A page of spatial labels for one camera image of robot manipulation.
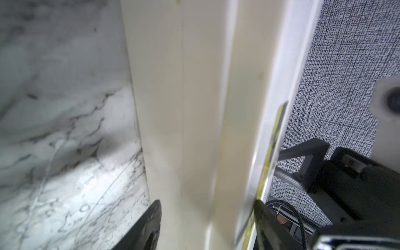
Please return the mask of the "white wrap dispenser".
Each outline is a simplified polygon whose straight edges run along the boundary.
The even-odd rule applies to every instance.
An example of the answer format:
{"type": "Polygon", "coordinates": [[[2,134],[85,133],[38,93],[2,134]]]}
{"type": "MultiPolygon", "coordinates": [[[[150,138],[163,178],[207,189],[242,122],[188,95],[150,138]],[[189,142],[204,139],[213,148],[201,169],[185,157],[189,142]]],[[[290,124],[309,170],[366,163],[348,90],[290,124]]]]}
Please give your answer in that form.
{"type": "Polygon", "coordinates": [[[122,1],[160,250],[238,250],[323,1],[122,1]]]}

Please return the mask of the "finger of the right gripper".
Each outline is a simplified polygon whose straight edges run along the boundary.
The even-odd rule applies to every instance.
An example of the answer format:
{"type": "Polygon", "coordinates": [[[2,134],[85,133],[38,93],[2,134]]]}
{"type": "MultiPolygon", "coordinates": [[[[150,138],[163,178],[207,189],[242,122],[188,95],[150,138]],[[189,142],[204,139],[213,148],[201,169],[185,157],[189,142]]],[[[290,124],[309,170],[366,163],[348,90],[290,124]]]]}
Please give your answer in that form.
{"type": "Polygon", "coordinates": [[[304,157],[299,171],[289,173],[275,168],[275,177],[289,183],[301,192],[309,192],[321,169],[330,144],[314,138],[279,153],[278,161],[304,157]]]}

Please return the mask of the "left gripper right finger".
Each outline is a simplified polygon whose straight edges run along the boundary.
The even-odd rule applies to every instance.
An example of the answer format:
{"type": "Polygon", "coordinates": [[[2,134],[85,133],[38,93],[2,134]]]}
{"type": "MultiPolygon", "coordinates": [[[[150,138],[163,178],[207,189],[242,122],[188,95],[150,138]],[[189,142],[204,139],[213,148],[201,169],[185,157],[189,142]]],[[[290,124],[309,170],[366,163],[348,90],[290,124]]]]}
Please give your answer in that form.
{"type": "Polygon", "coordinates": [[[295,239],[278,222],[277,218],[271,213],[270,205],[282,205],[291,210],[299,223],[301,233],[303,233],[303,220],[297,210],[288,202],[283,200],[272,200],[264,203],[261,200],[254,202],[254,220],[256,226],[256,242],[259,250],[302,250],[303,243],[295,239]]]}

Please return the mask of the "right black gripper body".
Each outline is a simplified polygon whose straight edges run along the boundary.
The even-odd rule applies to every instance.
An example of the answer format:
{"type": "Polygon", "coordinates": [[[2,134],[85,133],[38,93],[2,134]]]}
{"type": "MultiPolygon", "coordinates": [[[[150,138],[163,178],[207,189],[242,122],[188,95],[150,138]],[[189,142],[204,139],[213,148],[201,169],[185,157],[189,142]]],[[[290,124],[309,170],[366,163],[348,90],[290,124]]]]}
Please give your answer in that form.
{"type": "Polygon", "coordinates": [[[313,199],[331,220],[315,231],[312,250],[398,250],[400,174],[339,147],[323,162],[313,199]]]}

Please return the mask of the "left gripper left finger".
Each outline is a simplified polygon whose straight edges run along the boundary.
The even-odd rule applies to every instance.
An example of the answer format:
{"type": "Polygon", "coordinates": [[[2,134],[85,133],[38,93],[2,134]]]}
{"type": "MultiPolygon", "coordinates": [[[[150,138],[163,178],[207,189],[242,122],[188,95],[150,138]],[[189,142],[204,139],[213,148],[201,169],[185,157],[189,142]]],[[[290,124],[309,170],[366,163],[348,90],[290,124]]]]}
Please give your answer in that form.
{"type": "Polygon", "coordinates": [[[161,216],[161,202],[156,200],[112,250],[155,250],[161,216]]]}

